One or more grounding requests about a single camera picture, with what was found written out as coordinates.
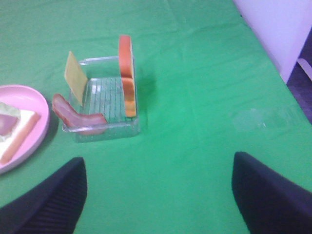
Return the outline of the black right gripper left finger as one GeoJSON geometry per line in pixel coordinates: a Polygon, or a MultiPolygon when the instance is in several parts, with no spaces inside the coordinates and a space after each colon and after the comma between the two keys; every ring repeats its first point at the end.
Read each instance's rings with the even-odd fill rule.
{"type": "Polygon", "coordinates": [[[85,161],[69,160],[0,209],[2,234],[72,234],[87,198],[85,161]]]}

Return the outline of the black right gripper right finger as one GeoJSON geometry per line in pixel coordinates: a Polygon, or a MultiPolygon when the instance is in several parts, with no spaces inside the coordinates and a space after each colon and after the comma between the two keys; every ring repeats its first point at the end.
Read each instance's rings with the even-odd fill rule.
{"type": "Polygon", "coordinates": [[[252,234],[310,234],[312,194],[248,153],[234,155],[232,192],[252,234]]]}

